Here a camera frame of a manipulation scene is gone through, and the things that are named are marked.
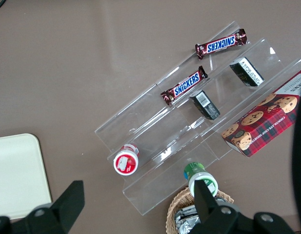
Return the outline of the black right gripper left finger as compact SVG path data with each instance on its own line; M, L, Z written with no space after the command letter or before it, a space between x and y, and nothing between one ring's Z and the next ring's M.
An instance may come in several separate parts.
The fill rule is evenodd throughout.
M31 211L25 218L12 224L13 234L67 234L85 205L82 180L73 181L49 207Z

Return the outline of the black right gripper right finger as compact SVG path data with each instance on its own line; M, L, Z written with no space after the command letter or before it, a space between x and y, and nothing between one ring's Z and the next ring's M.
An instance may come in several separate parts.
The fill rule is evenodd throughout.
M253 234L253 220L227 205L218 205L204 181L195 181L195 207L200 218L191 234Z

